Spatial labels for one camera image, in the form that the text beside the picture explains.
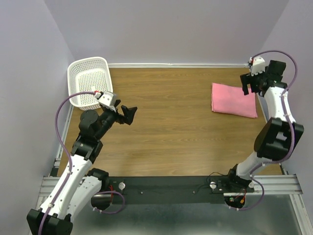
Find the pink t-shirt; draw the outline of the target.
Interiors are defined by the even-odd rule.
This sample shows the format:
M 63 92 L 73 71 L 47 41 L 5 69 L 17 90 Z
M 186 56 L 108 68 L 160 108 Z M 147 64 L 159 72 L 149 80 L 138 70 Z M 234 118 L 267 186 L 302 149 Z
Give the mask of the pink t-shirt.
M 215 113 L 231 114 L 246 118 L 257 118 L 254 93 L 244 95 L 240 87 L 212 83 L 211 110 Z

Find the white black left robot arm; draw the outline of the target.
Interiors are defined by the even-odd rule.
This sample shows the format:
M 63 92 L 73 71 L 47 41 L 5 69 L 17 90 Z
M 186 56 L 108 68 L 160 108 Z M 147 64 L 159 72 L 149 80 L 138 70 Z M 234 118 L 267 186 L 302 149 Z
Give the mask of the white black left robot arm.
M 131 125 L 137 107 L 122 105 L 122 114 L 103 107 L 80 116 L 79 135 L 69 152 L 68 164 L 48 198 L 38 210 L 31 209 L 26 217 L 33 235 L 68 235 L 75 217 L 96 194 L 118 194 L 109 184 L 106 171 L 91 168 L 103 144 L 102 137 L 114 123 Z

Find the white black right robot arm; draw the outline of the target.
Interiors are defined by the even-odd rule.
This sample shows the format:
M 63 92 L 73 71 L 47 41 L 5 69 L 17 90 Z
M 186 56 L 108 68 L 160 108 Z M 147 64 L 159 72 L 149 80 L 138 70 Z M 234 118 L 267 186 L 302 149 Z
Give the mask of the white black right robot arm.
M 282 82 L 286 63 L 271 60 L 267 65 L 260 56 L 249 60 L 249 73 L 240 76 L 245 95 L 261 95 L 268 107 L 269 119 L 255 139 L 254 151 L 247 159 L 228 172 L 225 187 L 235 192 L 247 188 L 252 176 L 269 164 L 278 164 L 290 158 L 304 133 L 291 114 L 288 85 Z

